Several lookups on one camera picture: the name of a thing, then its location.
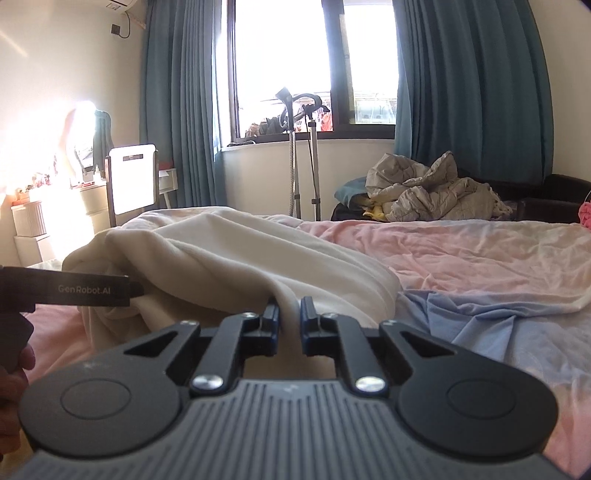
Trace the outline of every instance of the window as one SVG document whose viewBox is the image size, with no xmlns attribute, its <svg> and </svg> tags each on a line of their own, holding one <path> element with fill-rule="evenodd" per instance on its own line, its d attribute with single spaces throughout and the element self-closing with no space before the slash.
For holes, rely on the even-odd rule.
<svg viewBox="0 0 591 480">
<path fill-rule="evenodd" d="M 391 0 L 229 0 L 232 137 L 281 114 L 275 94 L 314 93 L 319 138 L 393 138 L 398 93 Z M 294 104 L 294 113 L 306 99 Z M 305 131 L 303 121 L 296 131 Z M 284 140 L 260 135 L 256 141 Z"/>
</svg>

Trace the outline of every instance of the blue curtain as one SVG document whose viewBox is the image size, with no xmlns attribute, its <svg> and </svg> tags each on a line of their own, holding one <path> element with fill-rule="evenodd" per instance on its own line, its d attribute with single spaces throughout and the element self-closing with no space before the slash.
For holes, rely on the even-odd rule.
<svg viewBox="0 0 591 480">
<path fill-rule="evenodd" d="M 96 110 L 95 136 L 92 139 L 92 162 L 94 166 L 99 166 L 100 171 L 105 171 L 105 158 L 112 149 L 111 116 L 107 112 Z"/>
<path fill-rule="evenodd" d="M 395 153 L 430 165 L 452 150 L 486 180 L 552 172 L 550 81 L 527 0 L 393 0 L 400 83 Z"/>
<path fill-rule="evenodd" d="M 215 82 L 221 0 L 149 0 L 140 139 L 177 169 L 177 207 L 224 205 Z"/>
</svg>

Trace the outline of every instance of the white storage box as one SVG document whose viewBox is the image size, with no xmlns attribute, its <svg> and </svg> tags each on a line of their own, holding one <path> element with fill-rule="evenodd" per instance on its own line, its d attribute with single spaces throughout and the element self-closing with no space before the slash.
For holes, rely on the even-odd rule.
<svg viewBox="0 0 591 480">
<path fill-rule="evenodd" d="M 52 260 L 56 257 L 49 235 L 36 237 L 16 236 L 14 243 L 17 246 L 18 258 L 23 267 Z"/>
<path fill-rule="evenodd" d="M 40 236 L 47 233 L 43 220 L 41 201 L 24 203 L 12 207 L 12 217 L 18 236 Z"/>
</svg>

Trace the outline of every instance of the pink knitted item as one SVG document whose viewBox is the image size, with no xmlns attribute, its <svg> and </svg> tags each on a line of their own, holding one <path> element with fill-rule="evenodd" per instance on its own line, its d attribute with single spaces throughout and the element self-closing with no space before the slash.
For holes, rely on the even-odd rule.
<svg viewBox="0 0 591 480">
<path fill-rule="evenodd" d="M 579 209 L 579 218 L 581 219 L 581 225 L 591 230 L 591 203 L 585 202 Z"/>
</svg>

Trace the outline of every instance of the window frame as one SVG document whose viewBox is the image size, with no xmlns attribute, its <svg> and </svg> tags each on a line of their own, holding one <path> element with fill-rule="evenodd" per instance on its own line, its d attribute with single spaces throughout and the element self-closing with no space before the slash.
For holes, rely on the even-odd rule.
<svg viewBox="0 0 591 480">
<path fill-rule="evenodd" d="M 241 137 L 239 133 L 239 104 L 236 91 L 236 2 L 228 0 L 228 89 L 230 94 L 230 133 L 234 143 L 269 143 L 288 141 L 288 134 L 261 135 L 259 137 Z M 322 0 L 324 11 L 324 25 L 329 51 L 330 67 L 330 103 L 333 121 L 332 132 L 318 132 L 319 140 L 332 139 L 387 139 L 393 140 L 396 125 L 380 124 L 350 124 L 349 118 L 354 117 L 350 111 L 349 98 L 353 98 L 352 85 L 348 82 L 350 73 L 347 72 L 347 62 L 340 27 L 341 17 L 345 14 L 343 0 Z M 296 133 L 297 140 L 308 138 L 306 133 Z"/>
</svg>

